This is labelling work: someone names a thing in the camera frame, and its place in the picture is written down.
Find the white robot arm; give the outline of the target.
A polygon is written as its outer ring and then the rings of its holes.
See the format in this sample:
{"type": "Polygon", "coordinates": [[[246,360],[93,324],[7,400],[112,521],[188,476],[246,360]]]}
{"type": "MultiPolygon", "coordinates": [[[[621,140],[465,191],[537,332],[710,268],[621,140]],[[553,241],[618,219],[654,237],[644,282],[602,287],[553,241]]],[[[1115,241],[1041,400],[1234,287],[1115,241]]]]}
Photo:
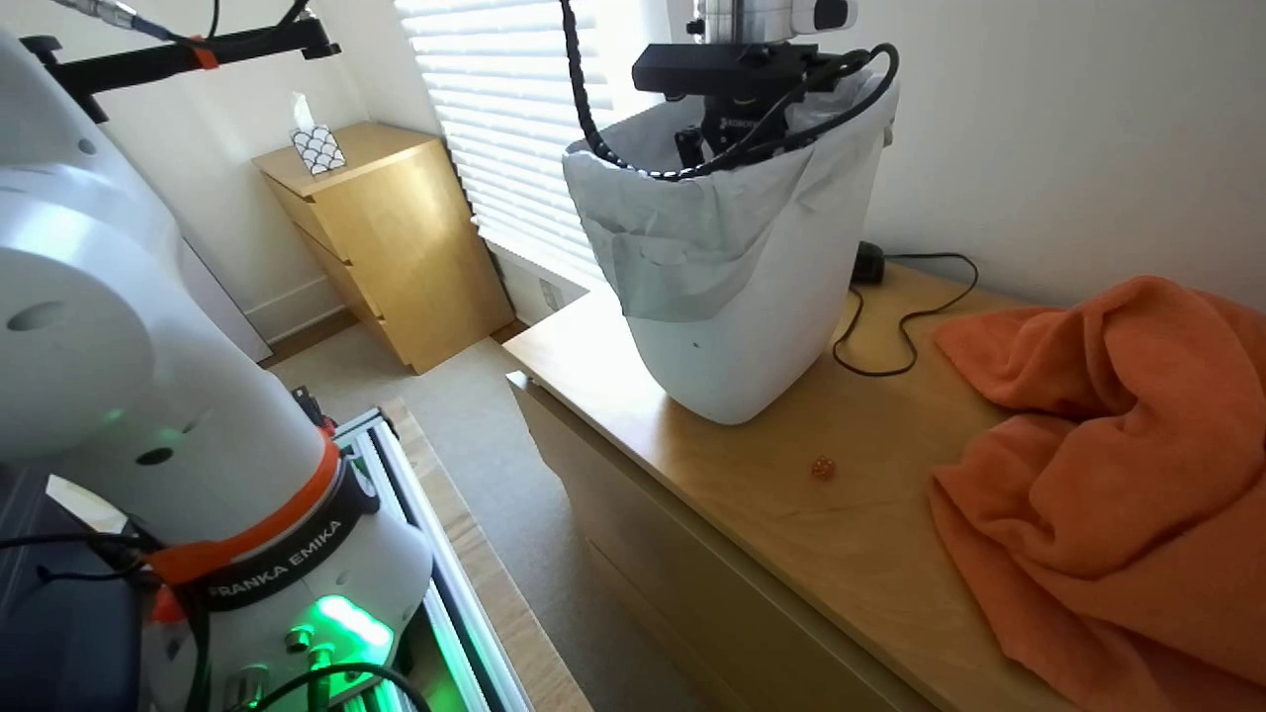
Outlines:
{"type": "Polygon", "coordinates": [[[0,452],[118,505],[148,712],[431,712],[436,537],[383,415],[321,425],[180,278],[164,203],[0,49],[0,452]]]}

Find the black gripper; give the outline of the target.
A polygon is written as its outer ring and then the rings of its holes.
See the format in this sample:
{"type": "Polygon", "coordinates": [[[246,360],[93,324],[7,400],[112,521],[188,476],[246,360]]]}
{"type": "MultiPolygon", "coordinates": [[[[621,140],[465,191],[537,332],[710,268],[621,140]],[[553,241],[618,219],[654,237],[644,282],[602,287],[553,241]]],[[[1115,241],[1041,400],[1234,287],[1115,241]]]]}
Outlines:
{"type": "Polygon", "coordinates": [[[787,111],[797,90],[771,99],[709,95],[704,117],[677,132],[677,157],[684,165],[751,165],[796,145],[787,111]]]}

